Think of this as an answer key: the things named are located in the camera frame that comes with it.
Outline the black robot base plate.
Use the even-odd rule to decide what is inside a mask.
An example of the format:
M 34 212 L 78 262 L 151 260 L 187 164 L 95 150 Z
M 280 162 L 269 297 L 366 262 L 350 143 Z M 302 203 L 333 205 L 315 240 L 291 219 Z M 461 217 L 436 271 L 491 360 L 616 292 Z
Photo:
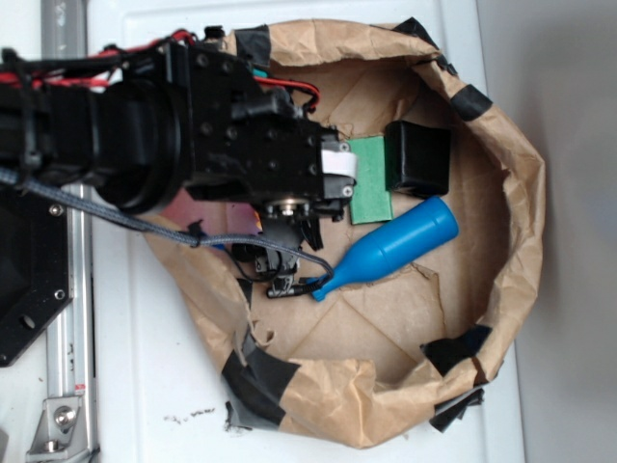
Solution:
M 1 366 L 12 366 L 70 300 L 66 210 L 44 198 L 3 189 Z

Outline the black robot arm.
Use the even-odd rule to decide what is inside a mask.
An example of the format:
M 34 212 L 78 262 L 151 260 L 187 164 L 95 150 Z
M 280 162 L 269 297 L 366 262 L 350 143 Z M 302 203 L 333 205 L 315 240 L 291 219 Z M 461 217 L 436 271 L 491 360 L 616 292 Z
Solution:
M 317 89 L 181 32 L 82 59 L 1 53 L 1 164 L 19 181 L 93 186 L 141 215 L 180 190 L 311 229 L 339 220 L 357 158 L 311 119 Z

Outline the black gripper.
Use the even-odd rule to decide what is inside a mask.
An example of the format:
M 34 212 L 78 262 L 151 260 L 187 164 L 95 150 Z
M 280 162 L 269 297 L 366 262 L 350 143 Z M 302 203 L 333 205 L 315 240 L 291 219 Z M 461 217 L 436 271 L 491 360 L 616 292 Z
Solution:
M 250 65 L 210 45 L 191 47 L 192 175 L 198 201 L 250 204 L 262 217 L 298 225 L 322 248 L 318 219 L 341 220 L 358 157 L 336 130 L 311 121 L 285 83 L 262 81 Z

